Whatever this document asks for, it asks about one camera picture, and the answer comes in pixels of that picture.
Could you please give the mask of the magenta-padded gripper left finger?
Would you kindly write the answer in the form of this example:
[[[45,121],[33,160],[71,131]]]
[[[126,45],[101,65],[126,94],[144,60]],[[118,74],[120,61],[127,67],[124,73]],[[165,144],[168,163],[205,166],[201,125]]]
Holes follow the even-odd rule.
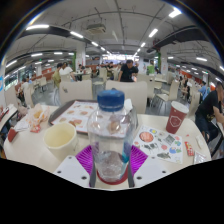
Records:
[[[91,147],[85,147],[76,156],[68,155],[54,174],[84,188],[94,187],[96,174]]]

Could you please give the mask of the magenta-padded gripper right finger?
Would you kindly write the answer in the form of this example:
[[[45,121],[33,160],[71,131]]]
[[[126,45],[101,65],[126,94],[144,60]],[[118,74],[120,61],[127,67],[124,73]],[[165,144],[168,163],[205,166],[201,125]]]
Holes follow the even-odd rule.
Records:
[[[150,157],[139,148],[132,147],[128,165],[128,184],[130,188],[143,187],[169,174],[170,172],[156,157]]]

